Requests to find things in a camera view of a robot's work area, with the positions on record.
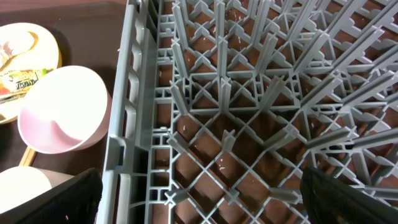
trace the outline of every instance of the black object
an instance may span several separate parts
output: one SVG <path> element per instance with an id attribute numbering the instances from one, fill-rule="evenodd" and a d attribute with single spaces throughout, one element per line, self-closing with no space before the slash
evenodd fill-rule
<path id="1" fill-rule="evenodd" d="M 101 200 L 102 181 L 91 168 L 0 215 L 2 224 L 92 224 Z"/>
<path id="2" fill-rule="evenodd" d="M 312 224 L 398 223 L 398 211 L 362 192 L 307 167 L 300 183 Z"/>

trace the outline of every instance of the wooden stick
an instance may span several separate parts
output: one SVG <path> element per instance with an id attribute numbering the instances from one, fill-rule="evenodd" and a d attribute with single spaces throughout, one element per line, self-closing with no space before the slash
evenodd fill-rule
<path id="1" fill-rule="evenodd" d="M 36 156 L 36 151 L 26 147 L 25 153 L 19 163 L 20 166 L 31 166 Z"/>

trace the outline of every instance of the brown tabletop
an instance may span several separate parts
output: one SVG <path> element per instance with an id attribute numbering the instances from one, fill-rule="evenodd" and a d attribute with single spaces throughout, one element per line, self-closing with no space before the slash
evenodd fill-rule
<path id="1" fill-rule="evenodd" d="M 95 2 L 3 12 L 0 13 L 0 26 L 31 22 L 45 27 L 58 42 L 62 66 L 81 65 L 93 69 L 112 95 L 124 10 L 123 4 Z M 71 175 L 90 167 L 102 170 L 105 148 L 106 137 L 81 151 L 57 155 L 38 153 L 33 166 Z M 18 166 L 25 149 L 16 121 L 0 126 L 0 172 Z"/>

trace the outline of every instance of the snack wrapper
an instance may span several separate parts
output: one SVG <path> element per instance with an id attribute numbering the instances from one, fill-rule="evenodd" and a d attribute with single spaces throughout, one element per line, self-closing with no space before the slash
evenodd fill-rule
<path id="1" fill-rule="evenodd" d="M 46 69 L 0 73 L 0 104 L 23 97 L 46 74 Z"/>

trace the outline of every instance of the dish rack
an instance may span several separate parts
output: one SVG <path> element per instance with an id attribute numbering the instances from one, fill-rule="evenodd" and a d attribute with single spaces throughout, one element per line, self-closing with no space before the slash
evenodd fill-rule
<path id="1" fill-rule="evenodd" d="M 306 166 L 397 208 L 397 12 L 129 0 L 97 223 L 309 223 Z"/>

